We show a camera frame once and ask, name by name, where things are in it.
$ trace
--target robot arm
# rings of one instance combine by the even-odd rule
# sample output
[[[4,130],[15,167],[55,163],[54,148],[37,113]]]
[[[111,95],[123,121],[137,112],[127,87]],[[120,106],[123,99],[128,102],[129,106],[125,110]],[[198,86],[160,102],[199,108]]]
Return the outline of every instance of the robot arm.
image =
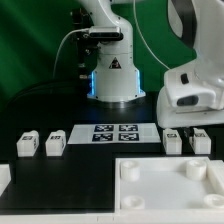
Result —
[[[133,64],[133,30],[131,24],[113,13],[112,4],[131,3],[132,0],[78,0],[90,15],[97,32],[120,30],[120,41],[99,42],[97,67],[92,72],[89,99],[109,104],[131,102],[144,97],[140,89],[140,75]]]
[[[172,30],[196,50],[197,58],[165,73],[165,87],[157,104],[159,124],[186,127],[224,123],[224,1],[168,2]]]

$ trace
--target white robot casing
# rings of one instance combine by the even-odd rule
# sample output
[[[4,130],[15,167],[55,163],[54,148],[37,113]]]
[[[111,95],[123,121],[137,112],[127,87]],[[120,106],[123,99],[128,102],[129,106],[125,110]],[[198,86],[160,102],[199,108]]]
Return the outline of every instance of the white robot casing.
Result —
[[[224,2],[192,0],[197,32],[197,58],[165,73],[164,87],[157,103],[158,123],[163,128],[224,123]],[[169,0],[169,22],[177,36],[182,24]],[[187,74],[188,83],[181,76]],[[196,96],[192,106],[179,106],[183,98]]]
[[[90,14],[94,26],[120,27],[121,41],[98,45],[97,67],[92,72],[92,91],[88,98],[106,103],[123,103],[144,97],[140,74],[133,63],[133,29],[122,17],[115,15],[111,4],[131,0],[78,0]]]

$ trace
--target small white block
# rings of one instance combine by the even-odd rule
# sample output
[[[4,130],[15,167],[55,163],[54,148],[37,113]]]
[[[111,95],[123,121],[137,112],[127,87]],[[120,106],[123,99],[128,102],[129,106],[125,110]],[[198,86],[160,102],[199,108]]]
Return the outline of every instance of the small white block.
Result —
[[[24,132],[17,142],[17,152],[19,157],[34,156],[39,146],[39,134],[37,131]]]
[[[0,165],[0,196],[11,181],[9,165]]]
[[[167,155],[181,155],[182,140],[178,131],[165,129],[163,131],[163,145]]]
[[[47,156],[62,156],[64,148],[66,146],[65,132],[51,132],[45,145]]]
[[[195,154],[211,154],[211,139],[204,129],[194,128],[194,136],[189,138]]]

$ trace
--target black table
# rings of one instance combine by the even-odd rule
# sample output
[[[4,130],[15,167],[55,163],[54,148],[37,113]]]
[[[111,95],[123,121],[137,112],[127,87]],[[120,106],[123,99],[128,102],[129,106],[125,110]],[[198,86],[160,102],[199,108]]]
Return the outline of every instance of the black table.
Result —
[[[162,144],[67,145],[62,157],[47,157],[52,131],[74,124],[155,123],[157,93],[128,109],[106,109],[74,94],[19,98],[0,115],[0,163],[10,164],[12,181],[0,198],[0,214],[77,214],[114,211],[115,159],[166,156]],[[211,159],[223,159],[223,126],[203,127],[212,139]],[[16,142],[37,130],[40,146],[32,158],[18,158]],[[183,145],[182,156],[195,156]]]

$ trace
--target green screen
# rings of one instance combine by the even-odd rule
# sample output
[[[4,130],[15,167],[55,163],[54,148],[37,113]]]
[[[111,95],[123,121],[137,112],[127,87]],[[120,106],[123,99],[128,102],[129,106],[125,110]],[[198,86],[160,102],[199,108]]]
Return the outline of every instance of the green screen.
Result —
[[[169,67],[195,57],[170,30],[166,0],[145,0],[137,4],[142,33],[154,53]],[[80,5],[75,0],[0,1],[0,109],[23,88],[52,78],[54,60],[63,37],[73,29],[70,11]],[[166,69],[144,47],[138,35],[132,5],[114,5],[113,11],[129,20],[134,28],[134,61],[142,73],[142,88],[158,91]],[[76,46],[67,41],[57,67],[57,78],[76,73]],[[88,58],[94,66],[95,57]]]

